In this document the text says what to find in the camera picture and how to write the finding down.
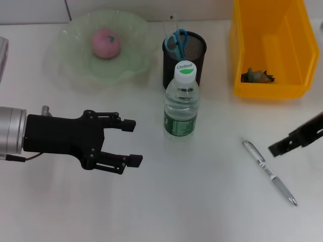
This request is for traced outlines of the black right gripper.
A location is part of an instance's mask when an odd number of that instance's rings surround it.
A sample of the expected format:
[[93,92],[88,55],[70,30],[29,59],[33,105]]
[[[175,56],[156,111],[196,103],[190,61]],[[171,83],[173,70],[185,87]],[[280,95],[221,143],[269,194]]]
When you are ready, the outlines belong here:
[[288,137],[268,147],[273,157],[284,155],[298,147],[306,147],[322,138],[322,112],[299,126]]

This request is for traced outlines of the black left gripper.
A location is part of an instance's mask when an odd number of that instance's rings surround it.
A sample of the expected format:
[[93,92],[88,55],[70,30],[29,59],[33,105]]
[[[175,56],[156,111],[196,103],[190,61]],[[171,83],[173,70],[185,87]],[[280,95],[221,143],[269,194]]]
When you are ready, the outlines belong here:
[[80,161],[83,169],[123,174],[126,167],[138,168],[143,156],[101,152],[103,129],[133,132],[135,126],[135,120],[122,120],[118,112],[97,112],[95,115],[87,110],[74,119],[30,114],[27,116],[23,150],[71,155]]

